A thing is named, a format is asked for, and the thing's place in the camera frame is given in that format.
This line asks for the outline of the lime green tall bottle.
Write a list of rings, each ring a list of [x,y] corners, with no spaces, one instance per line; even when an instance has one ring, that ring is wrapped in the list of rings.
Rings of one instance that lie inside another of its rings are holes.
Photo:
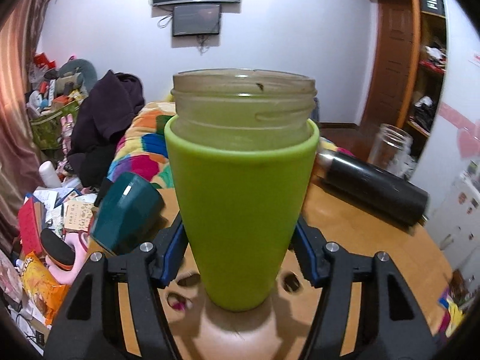
[[[207,69],[173,77],[164,135],[176,199],[208,297],[249,311],[269,296],[293,236],[320,133],[310,77]]]

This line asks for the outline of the dark teal faceted cup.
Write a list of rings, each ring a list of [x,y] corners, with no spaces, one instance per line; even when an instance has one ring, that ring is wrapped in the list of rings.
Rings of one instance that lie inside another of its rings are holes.
[[[101,201],[91,236],[110,254],[128,254],[155,237],[164,207],[150,182],[135,173],[123,173]]]

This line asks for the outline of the orange snack bag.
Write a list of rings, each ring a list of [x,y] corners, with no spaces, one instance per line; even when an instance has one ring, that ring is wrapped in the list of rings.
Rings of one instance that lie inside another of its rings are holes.
[[[20,277],[24,291],[43,315],[45,324],[52,325],[69,286],[60,284],[35,252],[26,255]]]

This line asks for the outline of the black speckled thermos bottle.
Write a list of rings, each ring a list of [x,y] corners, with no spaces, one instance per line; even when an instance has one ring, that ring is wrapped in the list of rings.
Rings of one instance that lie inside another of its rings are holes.
[[[377,166],[342,152],[322,150],[317,155],[324,184],[396,222],[419,223],[429,194]]]

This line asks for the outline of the red paper stack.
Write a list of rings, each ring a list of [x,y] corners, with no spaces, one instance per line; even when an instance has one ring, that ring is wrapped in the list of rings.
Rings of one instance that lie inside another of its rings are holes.
[[[19,234],[25,255],[35,253],[36,256],[41,257],[44,254],[41,231],[45,225],[45,214],[44,204],[33,195],[29,195],[19,209]]]

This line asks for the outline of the white cylindrical bottle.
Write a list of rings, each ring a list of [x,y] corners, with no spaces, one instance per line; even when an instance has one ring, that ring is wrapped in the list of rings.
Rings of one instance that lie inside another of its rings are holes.
[[[57,175],[51,161],[44,161],[38,168],[39,175],[44,185],[49,189],[61,188],[62,182]]]

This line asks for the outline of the pink striped curtain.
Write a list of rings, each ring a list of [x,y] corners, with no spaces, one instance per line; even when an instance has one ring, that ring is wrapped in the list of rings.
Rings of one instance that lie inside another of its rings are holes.
[[[10,254],[19,235],[24,195],[41,182],[40,154],[26,111],[29,67],[49,0],[16,0],[1,24],[1,251]]]

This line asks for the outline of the clear glass jar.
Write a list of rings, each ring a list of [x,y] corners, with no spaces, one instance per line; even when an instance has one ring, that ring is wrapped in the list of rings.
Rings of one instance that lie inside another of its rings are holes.
[[[412,143],[413,138],[401,128],[382,124],[368,155],[368,163],[403,177],[408,169]]]

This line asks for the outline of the colourful patchwork blanket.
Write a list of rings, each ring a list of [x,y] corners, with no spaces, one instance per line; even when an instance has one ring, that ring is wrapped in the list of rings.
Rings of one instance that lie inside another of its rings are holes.
[[[174,102],[147,103],[120,139],[106,177],[115,182],[121,174],[132,172],[156,189],[172,188],[164,127],[175,114]]]

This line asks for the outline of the dark purple clothing pile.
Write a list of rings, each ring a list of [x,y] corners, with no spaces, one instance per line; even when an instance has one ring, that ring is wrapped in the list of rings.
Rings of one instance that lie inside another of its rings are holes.
[[[143,85],[132,74],[108,71],[94,84],[80,105],[67,154],[83,186],[101,185],[120,139],[144,105]]]

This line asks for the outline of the green basket of clutter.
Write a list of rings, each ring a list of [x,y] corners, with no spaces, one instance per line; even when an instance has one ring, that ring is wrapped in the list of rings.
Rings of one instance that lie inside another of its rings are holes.
[[[61,147],[61,121],[77,117],[80,104],[98,80],[95,67],[74,56],[57,67],[39,54],[30,65],[28,80],[32,91],[25,95],[25,102],[33,141],[40,150],[57,150]]]

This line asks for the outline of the wooden wardrobe cabinet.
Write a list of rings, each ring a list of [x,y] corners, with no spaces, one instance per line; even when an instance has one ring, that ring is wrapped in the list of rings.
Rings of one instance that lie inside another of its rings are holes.
[[[423,13],[421,0],[411,0],[410,69],[400,114],[392,124],[412,137],[410,154],[416,164],[411,181],[430,195],[431,210],[441,204],[468,162],[479,158],[479,31],[459,2],[442,1],[445,16]],[[373,10],[377,35],[379,0]],[[358,155],[370,151],[377,132],[360,127]]]

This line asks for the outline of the brown wooden door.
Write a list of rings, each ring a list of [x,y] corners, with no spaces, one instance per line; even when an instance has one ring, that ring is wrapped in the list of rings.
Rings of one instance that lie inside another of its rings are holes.
[[[393,125],[399,117],[410,69],[412,20],[411,0],[379,0],[373,77],[360,125],[366,133]]]

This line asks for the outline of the black FiiO box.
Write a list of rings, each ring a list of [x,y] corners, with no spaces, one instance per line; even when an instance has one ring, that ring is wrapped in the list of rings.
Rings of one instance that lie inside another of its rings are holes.
[[[435,16],[445,16],[443,0],[421,0],[421,11]]]

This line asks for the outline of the small black wall monitor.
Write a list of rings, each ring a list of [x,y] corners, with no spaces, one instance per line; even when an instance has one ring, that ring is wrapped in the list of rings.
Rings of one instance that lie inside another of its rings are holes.
[[[183,4],[173,8],[174,37],[219,35],[221,31],[220,4]]]

